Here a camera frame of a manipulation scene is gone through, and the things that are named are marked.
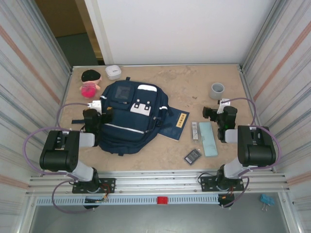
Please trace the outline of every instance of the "white wall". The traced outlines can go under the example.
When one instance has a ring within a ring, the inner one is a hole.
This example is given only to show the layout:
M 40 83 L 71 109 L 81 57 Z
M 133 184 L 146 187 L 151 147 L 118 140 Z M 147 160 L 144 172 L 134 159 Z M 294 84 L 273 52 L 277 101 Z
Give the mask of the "white wall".
M 241 63 L 275 0 L 86 0 L 106 64 Z

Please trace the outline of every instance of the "red clip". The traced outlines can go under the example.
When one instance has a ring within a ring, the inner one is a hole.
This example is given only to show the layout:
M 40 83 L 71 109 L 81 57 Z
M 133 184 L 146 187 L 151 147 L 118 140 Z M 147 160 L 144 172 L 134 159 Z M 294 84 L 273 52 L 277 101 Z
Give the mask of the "red clip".
M 158 205 L 167 205 L 169 202 L 168 197 L 157 197 L 157 204 Z

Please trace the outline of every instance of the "yellow label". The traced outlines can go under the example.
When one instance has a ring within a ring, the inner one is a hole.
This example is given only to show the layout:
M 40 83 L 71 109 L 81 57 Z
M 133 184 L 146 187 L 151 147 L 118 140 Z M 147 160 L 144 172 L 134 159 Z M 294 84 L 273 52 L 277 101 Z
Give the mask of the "yellow label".
M 180 114 L 180 117 L 179 117 L 179 119 L 177 121 L 176 127 L 179 127 L 179 128 L 183 127 L 183 124 L 184 124 L 184 121 L 186 119 L 186 116 L 187 116 L 187 114 L 184 114 L 184 113 Z

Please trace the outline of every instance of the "black mounting plate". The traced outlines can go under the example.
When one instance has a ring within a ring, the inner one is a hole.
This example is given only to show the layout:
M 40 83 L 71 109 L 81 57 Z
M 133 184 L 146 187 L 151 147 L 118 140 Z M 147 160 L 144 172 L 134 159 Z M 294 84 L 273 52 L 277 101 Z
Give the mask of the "black mounting plate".
M 104 187 L 104 190 L 99 187 L 95 192 L 89 192 L 87 190 L 84 190 L 82 187 L 79 187 L 79 186 L 76 186 L 76 185 L 73 185 L 72 187 L 72 193 L 74 194 L 93 194 L 93 193 L 105 193 L 105 192 L 109 192 L 109 193 L 114 193 L 115 192 L 115 187 L 116 187 L 116 179 L 115 178 L 99 178 L 99 182 L 100 182 L 100 185 L 101 184 L 107 184 L 109 186 L 109 189 L 107 188 L 106 185 L 103 185 Z
M 217 191 L 221 191 L 218 187 L 217 187 L 217 183 L 216 183 L 216 176 L 204 176 L 200 178 L 200 182 L 201 182 L 201 189 L 202 192 L 217 192 Z M 238 184 L 233 185 L 233 191 L 243 191 L 244 190 L 244 184 L 243 184 L 243 180 L 242 179 L 237 179 Z

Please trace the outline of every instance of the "navy blue backpack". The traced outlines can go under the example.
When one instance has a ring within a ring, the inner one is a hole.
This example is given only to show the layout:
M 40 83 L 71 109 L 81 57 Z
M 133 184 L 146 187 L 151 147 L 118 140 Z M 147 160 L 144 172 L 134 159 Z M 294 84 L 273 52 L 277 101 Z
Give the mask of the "navy blue backpack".
M 101 96 L 102 113 L 113 109 L 112 121 L 102 125 L 99 146 L 119 155 L 133 154 L 155 138 L 171 114 L 168 96 L 156 85 L 116 81 Z

